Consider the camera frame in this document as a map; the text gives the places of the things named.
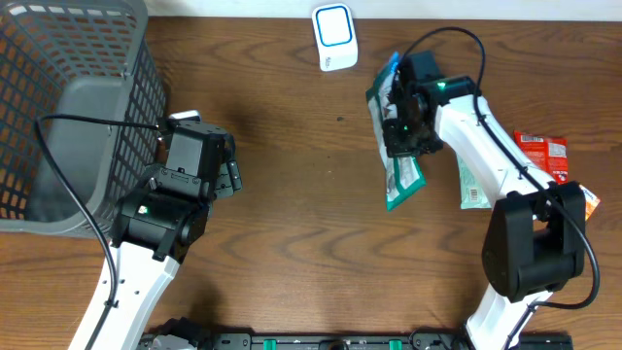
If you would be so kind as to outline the green and white package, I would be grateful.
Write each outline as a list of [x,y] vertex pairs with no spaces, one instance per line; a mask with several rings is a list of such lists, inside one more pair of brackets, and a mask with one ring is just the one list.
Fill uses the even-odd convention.
[[397,117],[397,107],[388,99],[397,63],[398,53],[394,52],[365,92],[378,152],[385,169],[385,202],[388,211],[399,207],[427,184],[415,157],[388,157],[383,138],[382,122]]

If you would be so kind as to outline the light green wipes pack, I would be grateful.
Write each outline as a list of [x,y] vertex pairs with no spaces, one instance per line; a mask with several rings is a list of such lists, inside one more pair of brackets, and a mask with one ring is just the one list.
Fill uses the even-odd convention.
[[491,209],[492,206],[467,164],[457,157],[461,190],[461,209]]

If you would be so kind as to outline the red snack bag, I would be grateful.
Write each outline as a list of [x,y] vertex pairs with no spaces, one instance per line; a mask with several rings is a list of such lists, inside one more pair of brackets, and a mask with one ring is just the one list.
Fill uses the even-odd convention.
[[515,130],[514,140],[521,151],[560,185],[569,181],[568,141]]

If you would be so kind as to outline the orange and white snack packet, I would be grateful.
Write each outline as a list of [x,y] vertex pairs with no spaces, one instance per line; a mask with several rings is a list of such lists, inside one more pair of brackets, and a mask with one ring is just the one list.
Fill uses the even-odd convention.
[[580,185],[579,187],[585,197],[585,221],[588,221],[601,203],[601,200],[583,185]]

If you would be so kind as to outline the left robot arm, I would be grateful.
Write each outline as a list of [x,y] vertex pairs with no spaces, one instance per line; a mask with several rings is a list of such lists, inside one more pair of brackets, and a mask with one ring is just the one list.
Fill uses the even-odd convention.
[[195,110],[161,125],[165,163],[148,165],[117,203],[110,230],[114,265],[97,287],[70,344],[134,349],[190,245],[205,231],[215,200],[242,188],[233,136]]

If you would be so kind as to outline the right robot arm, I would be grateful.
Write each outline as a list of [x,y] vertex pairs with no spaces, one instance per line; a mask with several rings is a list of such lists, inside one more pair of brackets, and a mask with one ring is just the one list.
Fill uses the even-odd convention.
[[481,252],[488,287],[466,320],[463,345],[512,349],[538,309],[584,270],[585,199],[520,150],[477,82],[446,77],[431,52],[391,60],[382,80],[381,132],[394,161],[451,148],[492,205]]

